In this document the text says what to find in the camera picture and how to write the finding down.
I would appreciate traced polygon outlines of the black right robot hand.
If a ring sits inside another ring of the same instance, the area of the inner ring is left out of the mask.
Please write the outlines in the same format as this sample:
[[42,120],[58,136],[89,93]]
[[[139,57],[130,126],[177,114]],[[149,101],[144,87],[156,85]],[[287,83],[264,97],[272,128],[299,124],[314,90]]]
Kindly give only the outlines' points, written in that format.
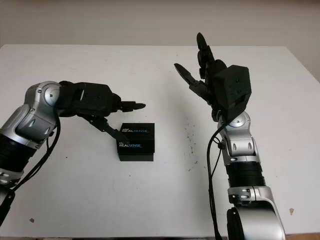
[[226,64],[215,59],[210,46],[207,44],[202,33],[196,35],[198,47],[197,60],[199,64],[199,75],[201,80],[196,80],[191,73],[179,63],[174,67],[178,74],[188,84],[189,89],[202,98],[211,108],[211,116],[214,122],[219,121],[221,110],[218,107],[218,100],[213,85],[213,76],[227,68]]

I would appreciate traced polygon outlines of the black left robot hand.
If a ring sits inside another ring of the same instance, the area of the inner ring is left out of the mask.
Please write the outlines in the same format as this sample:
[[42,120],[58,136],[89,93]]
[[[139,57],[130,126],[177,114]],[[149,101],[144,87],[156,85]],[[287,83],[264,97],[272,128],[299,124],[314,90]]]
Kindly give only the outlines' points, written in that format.
[[101,132],[108,133],[119,142],[128,143],[128,138],[108,124],[108,117],[117,111],[132,112],[146,107],[144,103],[123,101],[106,84],[61,81],[59,97],[55,104],[60,117],[78,116]]

